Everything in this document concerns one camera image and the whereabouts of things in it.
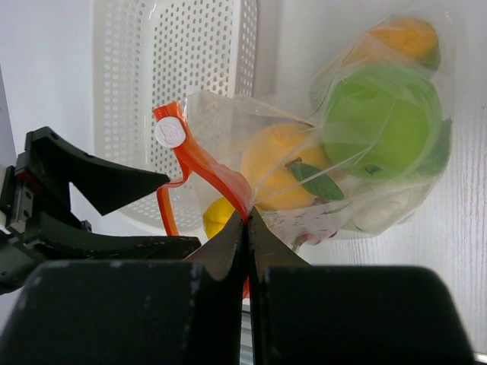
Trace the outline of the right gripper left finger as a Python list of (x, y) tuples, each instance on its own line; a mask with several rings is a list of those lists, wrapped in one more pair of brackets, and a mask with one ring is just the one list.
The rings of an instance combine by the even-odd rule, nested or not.
[(237, 214), (182, 261), (60, 260), (27, 279), (3, 364), (236, 364), (244, 285)]

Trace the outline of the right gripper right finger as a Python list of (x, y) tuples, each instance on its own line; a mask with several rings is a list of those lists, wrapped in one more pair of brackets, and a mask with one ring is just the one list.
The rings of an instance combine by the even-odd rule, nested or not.
[(257, 364), (472, 364), (449, 290), (432, 270), (305, 262), (247, 223)]

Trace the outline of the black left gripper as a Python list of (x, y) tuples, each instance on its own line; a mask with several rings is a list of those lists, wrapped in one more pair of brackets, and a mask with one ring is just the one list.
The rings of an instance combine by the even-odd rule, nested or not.
[[(26, 134), (24, 181), (33, 192), (70, 210), (69, 185), (99, 214), (123, 208), (170, 182), (167, 175), (90, 155), (42, 127)], [(33, 193), (13, 166), (1, 167), (1, 294), (21, 288), (42, 262), (24, 234), (33, 213)], [(62, 223), (48, 214), (33, 218), (35, 247), (49, 259), (182, 260), (201, 247), (191, 236), (107, 236)]]

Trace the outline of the red grape bunch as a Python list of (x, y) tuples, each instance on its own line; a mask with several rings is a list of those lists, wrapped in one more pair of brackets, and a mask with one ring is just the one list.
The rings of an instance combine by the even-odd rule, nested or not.
[(330, 202), (307, 208), (262, 211), (268, 229), (286, 245), (316, 245), (337, 233), (352, 216), (352, 203)]

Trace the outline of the yellow bell pepper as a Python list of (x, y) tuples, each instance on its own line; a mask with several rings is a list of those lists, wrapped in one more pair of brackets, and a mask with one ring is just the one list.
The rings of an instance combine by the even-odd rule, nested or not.
[(202, 216), (203, 228), (209, 240), (224, 228), (233, 213), (234, 207), (225, 197), (210, 204)]

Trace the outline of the orange peach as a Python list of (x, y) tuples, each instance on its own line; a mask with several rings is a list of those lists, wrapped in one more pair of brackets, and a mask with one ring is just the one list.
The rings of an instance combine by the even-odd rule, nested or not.
[(257, 132), (246, 144), (240, 171), (266, 211), (307, 208), (316, 201), (345, 198), (318, 138), (317, 130), (298, 122), (282, 122)]

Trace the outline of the clear orange zip bag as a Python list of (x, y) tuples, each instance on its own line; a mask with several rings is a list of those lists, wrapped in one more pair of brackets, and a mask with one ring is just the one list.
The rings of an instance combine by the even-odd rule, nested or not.
[(256, 210), (293, 250), (405, 220), (450, 159), (457, 26), (417, 1), (362, 33), (301, 87), (260, 99), (210, 91), (154, 109), (154, 136), (181, 174), (157, 191), (176, 236), (173, 192), (193, 186), (208, 238)]

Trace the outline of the green apple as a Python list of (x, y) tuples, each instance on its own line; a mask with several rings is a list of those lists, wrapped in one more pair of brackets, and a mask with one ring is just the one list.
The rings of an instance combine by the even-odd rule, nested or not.
[(443, 122), (432, 82), (400, 65), (369, 65), (330, 93), (323, 146), (353, 176), (392, 179), (416, 170), (431, 153)]

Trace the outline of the yellow green mango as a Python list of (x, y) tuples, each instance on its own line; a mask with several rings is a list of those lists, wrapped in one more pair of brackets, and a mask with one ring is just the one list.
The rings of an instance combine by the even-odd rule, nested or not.
[(415, 17), (395, 18), (364, 32), (343, 59), (345, 65), (389, 62), (437, 70), (441, 51), (436, 29)]

